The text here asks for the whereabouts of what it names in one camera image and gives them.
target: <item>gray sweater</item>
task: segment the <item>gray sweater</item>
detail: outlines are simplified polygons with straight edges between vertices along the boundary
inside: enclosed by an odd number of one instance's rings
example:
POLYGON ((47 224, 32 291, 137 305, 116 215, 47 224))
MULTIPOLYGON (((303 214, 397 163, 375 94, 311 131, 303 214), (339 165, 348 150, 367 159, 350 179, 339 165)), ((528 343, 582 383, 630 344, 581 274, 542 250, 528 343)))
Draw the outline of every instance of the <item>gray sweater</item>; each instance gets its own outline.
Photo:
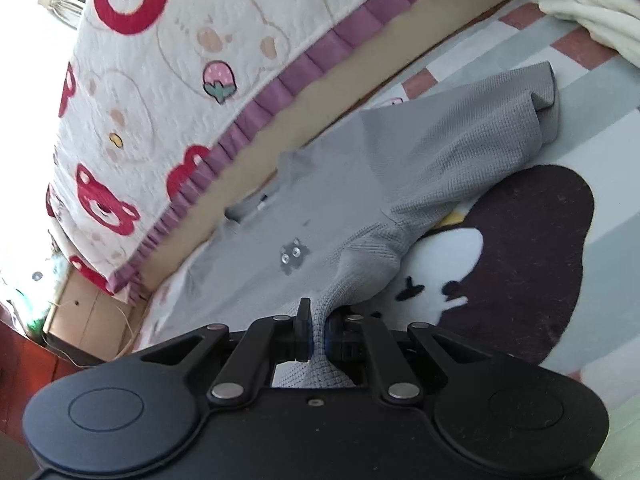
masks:
POLYGON ((352 115, 284 153, 276 179, 227 210, 153 342, 211 322, 244 330, 259 317, 294 315, 306 296, 316 352, 308 364, 281 365, 276 381, 348 384, 323 352, 326 316, 382 290, 421 235, 557 130, 548 62, 352 115))

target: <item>purple ruffle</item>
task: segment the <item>purple ruffle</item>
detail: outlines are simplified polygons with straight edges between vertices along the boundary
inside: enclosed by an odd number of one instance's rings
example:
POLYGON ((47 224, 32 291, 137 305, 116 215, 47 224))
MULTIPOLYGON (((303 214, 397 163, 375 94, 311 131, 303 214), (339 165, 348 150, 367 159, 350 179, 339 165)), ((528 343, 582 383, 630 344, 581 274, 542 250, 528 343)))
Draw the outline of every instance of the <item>purple ruffle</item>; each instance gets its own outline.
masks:
MULTIPOLYGON (((287 66, 242 110, 191 176, 172 198, 169 207, 148 232, 130 260, 109 278, 114 292, 127 284, 129 302, 141 297, 142 280, 138 269, 154 252, 162 239, 178 227, 187 211, 231 165, 245 146, 254 140, 273 117, 289 106, 306 86, 322 77, 349 57, 361 44, 372 38, 394 17, 408 10, 417 0, 368 0, 329 30, 304 54, 287 66)), ((447 12, 447 9, 436 9, 447 12)))

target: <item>cartoon bear blanket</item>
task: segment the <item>cartoon bear blanket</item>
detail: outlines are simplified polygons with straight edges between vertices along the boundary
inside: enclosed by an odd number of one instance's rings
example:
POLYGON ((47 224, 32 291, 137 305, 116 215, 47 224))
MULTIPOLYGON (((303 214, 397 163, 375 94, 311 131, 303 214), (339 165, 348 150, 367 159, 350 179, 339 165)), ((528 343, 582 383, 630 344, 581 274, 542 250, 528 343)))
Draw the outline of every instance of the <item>cartoon bear blanket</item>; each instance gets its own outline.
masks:
POLYGON ((47 193, 70 261, 110 294, 135 279, 271 118, 265 86, 367 1, 89 0, 47 193))

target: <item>cartoon eye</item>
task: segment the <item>cartoon eye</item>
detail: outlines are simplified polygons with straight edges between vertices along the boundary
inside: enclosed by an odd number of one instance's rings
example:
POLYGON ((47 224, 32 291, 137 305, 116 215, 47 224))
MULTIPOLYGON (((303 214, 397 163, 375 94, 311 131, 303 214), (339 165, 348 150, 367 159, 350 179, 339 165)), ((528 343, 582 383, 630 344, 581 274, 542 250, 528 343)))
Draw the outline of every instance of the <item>cartoon eye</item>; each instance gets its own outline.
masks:
POLYGON ((442 286, 442 293, 444 296, 455 296, 460 293, 461 288, 460 282, 447 282, 442 286))
POLYGON ((111 213, 111 209, 109 209, 105 205, 102 205, 100 202, 96 202, 95 205, 97 205, 98 208, 100 208, 100 211, 102 211, 105 215, 108 215, 111 213))
POLYGON ((122 142, 122 137, 120 137, 116 132, 111 132, 109 134, 109 140, 113 143, 116 148, 122 149, 124 143, 122 142))

